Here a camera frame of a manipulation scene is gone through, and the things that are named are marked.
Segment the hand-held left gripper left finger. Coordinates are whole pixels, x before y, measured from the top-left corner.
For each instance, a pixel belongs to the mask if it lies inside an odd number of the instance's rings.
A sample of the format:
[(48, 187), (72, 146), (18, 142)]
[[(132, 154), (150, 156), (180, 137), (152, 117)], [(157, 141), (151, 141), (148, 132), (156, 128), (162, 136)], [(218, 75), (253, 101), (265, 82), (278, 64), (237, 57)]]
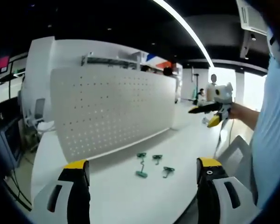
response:
[(89, 224), (89, 162), (66, 165), (59, 177), (46, 184), (34, 199), (35, 224)]

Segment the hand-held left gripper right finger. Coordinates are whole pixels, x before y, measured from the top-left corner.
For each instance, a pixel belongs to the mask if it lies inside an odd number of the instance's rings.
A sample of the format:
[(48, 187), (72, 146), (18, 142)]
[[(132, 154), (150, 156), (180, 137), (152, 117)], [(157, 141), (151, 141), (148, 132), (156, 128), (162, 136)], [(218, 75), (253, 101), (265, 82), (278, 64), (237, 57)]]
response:
[(215, 159), (199, 157), (196, 164), (198, 223), (250, 224), (258, 215), (251, 191)]

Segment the person's right hand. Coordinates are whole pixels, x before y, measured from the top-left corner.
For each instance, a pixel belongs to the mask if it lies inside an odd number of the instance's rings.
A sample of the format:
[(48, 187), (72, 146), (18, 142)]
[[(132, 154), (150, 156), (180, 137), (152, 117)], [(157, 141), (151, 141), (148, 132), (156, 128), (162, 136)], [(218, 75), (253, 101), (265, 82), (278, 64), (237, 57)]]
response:
[(229, 111), (229, 119), (240, 119), (242, 113), (242, 105), (232, 103)]

